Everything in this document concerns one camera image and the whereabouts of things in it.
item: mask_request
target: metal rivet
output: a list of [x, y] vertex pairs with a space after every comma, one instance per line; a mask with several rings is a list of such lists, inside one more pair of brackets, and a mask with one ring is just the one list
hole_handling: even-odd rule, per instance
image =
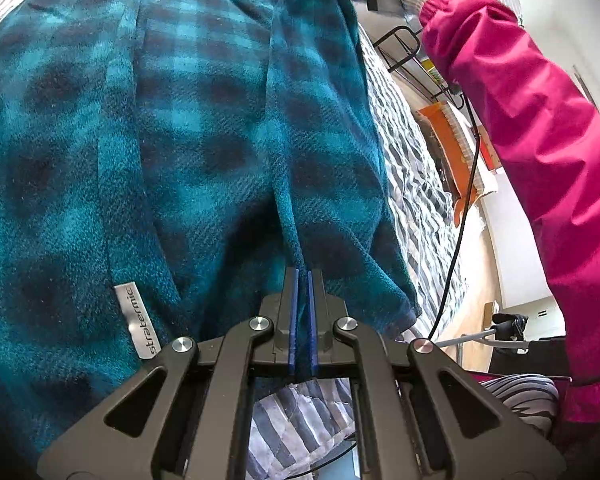
[[428, 339], [416, 339], [416, 341], [413, 342], [413, 348], [420, 354], [430, 354], [433, 352], [434, 346], [435, 345]]
[[340, 330], [346, 330], [347, 332], [358, 326], [358, 322], [349, 316], [341, 317], [336, 323]]
[[249, 326], [252, 330], [266, 330], [269, 328], [269, 320], [262, 316], [252, 317]]
[[173, 343], [171, 343], [171, 347], [176, 352], [188, 352], [193, 348], [193, 341], [188, 337], [179, 337]]

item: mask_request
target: clothing label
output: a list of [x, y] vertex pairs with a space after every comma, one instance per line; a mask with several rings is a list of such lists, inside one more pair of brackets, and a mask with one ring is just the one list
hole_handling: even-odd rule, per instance
[[114, 289], [122, 314], [124, 314], [128, 323], [129, 333], [136, 347], [136, 352], [138, 352], [138, 357], [151, 359], [160, 351], [160, 342], [138, 293], [136, 282], [116, 285]]
[[353, 476], [360, 478], [360, 459], [358, 458], [357, 447], [351, 450], [351, 457], [353, 458]]

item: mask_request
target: pink jacket sleeve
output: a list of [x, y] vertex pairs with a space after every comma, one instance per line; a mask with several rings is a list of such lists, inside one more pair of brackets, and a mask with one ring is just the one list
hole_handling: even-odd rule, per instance
[[600, 421], [600, 115], [496, 0], [428, 0], [422, 41], [460, 83], [531, 223], [566, 322], [566, 416]]

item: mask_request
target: stratermic label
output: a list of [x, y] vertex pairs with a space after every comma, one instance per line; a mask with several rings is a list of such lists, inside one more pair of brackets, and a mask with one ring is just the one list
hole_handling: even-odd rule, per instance
[[114, 289], [138, 357], [151, 359], [160, 351], [160, 342], [138, 293], [136, 282], [116, 285]]

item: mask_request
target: jacket cuff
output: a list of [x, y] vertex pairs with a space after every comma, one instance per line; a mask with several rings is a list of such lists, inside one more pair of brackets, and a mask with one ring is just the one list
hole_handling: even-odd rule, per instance
[[600, 422], [600, 382], [572, 384], [562, 402], [562, 416], [568, 422]]
[[433, 18], [436, 12], [445, 9], [451, 0], [427, 0], [420, 11], [420, 23], [423, 27]]

